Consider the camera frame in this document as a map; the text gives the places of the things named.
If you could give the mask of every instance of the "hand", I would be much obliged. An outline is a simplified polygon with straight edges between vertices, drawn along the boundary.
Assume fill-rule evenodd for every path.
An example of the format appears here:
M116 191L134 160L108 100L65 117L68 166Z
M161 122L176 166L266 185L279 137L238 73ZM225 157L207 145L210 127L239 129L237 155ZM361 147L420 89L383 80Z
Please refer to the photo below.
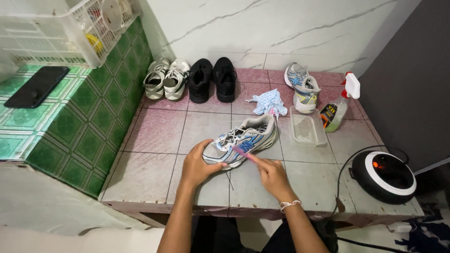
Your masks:
M256 166L258 167L262 185L280 203L290 203L298 199L289 185L288 176L286 175L286 171L284 170L281 161L271 161L269 159L259 158L253 154L248 155L255 161Z
M207 139L195 145L189 151L189 154L184 159L183 172L181 173L180 186L191 189L197 188L203 181L205 181L212 173L218 172L227 166L226 163L218 163L215 165L207 165L203 160L203 151L205 147L211 143L213 139Z

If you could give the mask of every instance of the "white plastic basket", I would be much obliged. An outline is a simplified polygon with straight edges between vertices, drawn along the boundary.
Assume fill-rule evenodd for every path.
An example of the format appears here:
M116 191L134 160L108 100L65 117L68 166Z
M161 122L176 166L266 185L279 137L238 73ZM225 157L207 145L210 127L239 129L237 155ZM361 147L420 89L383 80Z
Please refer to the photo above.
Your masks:
M17 63L96 68L139 14L137 0L7 0L0 48Z

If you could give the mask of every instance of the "toothbrush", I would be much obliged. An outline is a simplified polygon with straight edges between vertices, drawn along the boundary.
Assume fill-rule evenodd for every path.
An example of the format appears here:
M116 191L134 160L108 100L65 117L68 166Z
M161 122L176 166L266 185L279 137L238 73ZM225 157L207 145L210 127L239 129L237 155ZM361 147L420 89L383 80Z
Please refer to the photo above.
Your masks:
M236 151L238 154L242 155L243 157L246 157L248 160L250 160L250 161L256 163L255 160L251 159L251 158L248 156L248 154L245 153L240 147L238 147L238 146L236 146L236 145L232 145L232 146L231 146L231 149L234 150L234 151Z

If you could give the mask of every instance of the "bracelet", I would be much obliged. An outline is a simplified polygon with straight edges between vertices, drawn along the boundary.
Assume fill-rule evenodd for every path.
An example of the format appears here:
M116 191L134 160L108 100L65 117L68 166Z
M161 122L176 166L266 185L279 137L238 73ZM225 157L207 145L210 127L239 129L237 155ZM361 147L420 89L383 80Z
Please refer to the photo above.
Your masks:
M284 209L285 207L292 206L292 205L295 205L295 204L300 204L301 207L303 208L302 202L301 202L300 200L294 200L294 201L292 201L291 203L288 203L288 202L281 202L281 203L280 203L280 207L281 207L281 210L280 210L280 211L281 211L282 213L284 213L284 212L283 212L283 209Z

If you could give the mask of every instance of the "blue patterned cloth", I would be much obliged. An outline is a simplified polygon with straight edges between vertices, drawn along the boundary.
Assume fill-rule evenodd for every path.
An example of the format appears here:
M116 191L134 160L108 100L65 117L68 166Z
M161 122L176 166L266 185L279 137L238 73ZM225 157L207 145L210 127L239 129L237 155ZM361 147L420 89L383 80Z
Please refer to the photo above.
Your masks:
M277 89L268 91L259 96L254 95L253 99L246 100L247 102L258 102L256 108L253 110L254 113L261 115L264 113L271 113L278 115L286 115L288 110L283 106L283 102L280 98L280 93Z

